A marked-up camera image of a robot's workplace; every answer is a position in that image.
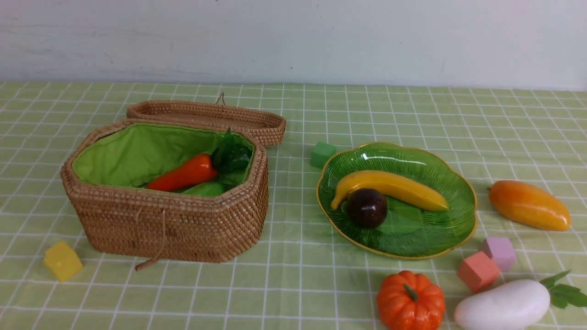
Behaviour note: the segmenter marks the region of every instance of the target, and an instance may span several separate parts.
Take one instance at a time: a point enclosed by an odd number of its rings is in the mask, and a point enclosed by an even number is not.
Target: yellow block
[[[59,282],[67,281],[83,268],[75,251],[64,241],[60,241],[45,251],[43,263]]]

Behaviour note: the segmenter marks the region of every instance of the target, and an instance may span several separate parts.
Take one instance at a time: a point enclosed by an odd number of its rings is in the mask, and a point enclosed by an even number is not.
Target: basket lid
[[[238,128],[256,138],[263,146],[281,144],[286,125],[286,119],[275,113],[227,106],[224,102],[224,92],[220,93],[214,104],[148,100],[129,106],[126,116],[138,119],[161,119],[179,124],[196,123],[222,129]]]

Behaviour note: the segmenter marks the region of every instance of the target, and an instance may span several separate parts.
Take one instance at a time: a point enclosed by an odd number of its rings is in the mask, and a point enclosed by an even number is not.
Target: orange pumpkin
[[[390,330],[437,330],[446,310],[444,293],[424,274],[400,271],[377,294],[381,322]]]

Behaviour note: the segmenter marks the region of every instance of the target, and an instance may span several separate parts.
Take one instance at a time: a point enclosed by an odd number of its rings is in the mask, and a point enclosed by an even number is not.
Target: white wall
[[[0,0],[0,79],[587,89],[587,0]]]

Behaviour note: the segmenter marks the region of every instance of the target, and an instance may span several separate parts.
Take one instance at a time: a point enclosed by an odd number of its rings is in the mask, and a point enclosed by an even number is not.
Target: green plate
[[[336,184],[359,170],[381,170],[418,181],[438,191],[448,212],[429,212],[387,197],[387,219],[374,230],[355,226],[346,202],[332,210]],[[437,156],[391,143],[369,143],[334,155],[322,170],[316,188],[318,204],[334,228],[368,251],[400,259],[428,259],[468,241],[477,228],[477,196],[471,184]]]

